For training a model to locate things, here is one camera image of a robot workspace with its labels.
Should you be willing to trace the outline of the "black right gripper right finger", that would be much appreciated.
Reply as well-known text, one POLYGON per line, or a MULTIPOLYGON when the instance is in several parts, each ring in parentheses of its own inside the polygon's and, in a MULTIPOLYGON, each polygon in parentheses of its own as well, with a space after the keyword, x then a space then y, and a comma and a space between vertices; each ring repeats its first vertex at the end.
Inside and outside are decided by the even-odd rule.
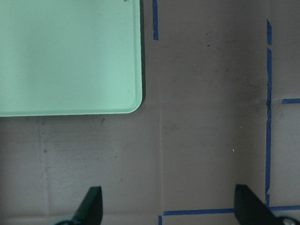
POLYGON ((237 184, 234 192, 234 215, 240 225, 298 225, 292 217, 275 216, 247 185, 237 184))

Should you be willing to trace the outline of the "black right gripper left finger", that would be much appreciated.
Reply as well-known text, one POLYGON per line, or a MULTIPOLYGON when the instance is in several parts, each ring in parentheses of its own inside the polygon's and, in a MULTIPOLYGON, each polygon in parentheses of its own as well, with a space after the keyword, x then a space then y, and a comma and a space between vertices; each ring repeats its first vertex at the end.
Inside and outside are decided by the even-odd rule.
POLYGON ((101 186, 90 187, 75 214, 56 225, 100 225, 103 219, 103 196, 101 186))

